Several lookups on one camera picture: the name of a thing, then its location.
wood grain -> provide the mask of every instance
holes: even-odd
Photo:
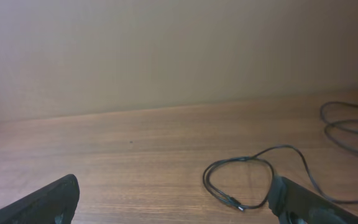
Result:
[[[277,144],[298,147],[327,194],[357,199],[358,157],[323,135],[318,109],[329,100],[358,103],[358,91],[1,123],[0,208],[72,173],[81,190],[73,223],[278,223],[267,206],[238,212],[201,183],[210,163]],[[263,158],[312,189],[294,152]],[[212,181],[252,204],[269,178],[266,167],[250,162],[224,166]],[[358,215],[358,205],[345,209]]]

brown tabletop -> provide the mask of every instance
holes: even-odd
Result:
[[[201,181],[216,160],[277,144],[298,147],[328,195],[358,199],[358,157],[323,134],[318,110],[330,100],[358,103],[358,91],[1,123],[0,208],[75,174],[81,194],[73,223],[278,223],[267,205],[239,212]],[[333,107],[328,116],[358,118],[358,111]],[[358,146],[358,136],[336,134]],[[313,189],[295,152],[262,157]],[[270,171],[233,163],[211,180],[242,203],[257,204]],[[358,205],[342,207],[358,215]]]

